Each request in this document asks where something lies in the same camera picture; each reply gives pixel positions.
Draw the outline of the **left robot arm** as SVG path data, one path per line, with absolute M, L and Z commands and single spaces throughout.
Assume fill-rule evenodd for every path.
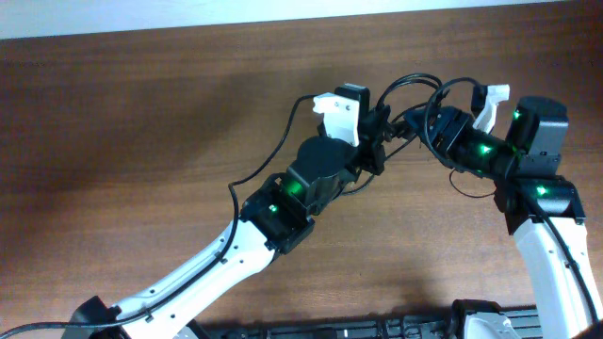
M 187 324 L 230 288 L 291 252 L 314 229 L 314 218 L 364 171 L 384 170 L 390 108 L 379 104 L 342 114 L 357 141 L 334 132 L 336 112 L 325 114 L 284 172 L 271 174 L 245 201 L 235 202 L 227 228 L 165 278 L 106 307 L 97 297 L 73 314 L 66 338 L 176 338 Z

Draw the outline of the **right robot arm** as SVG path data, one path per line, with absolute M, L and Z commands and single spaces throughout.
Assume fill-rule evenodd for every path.
M 577 338 L 602 324 L 585 212 L 576 186 L 558 174 L 569 120 L 546 97 L 519 99 L 505 138 L 491 134 L 484 103 L 473 116 L 425 105 L 404 114 L 410 129 L 452 170 L 493 181 L 494 198 L 530 276 L 546 338 Z

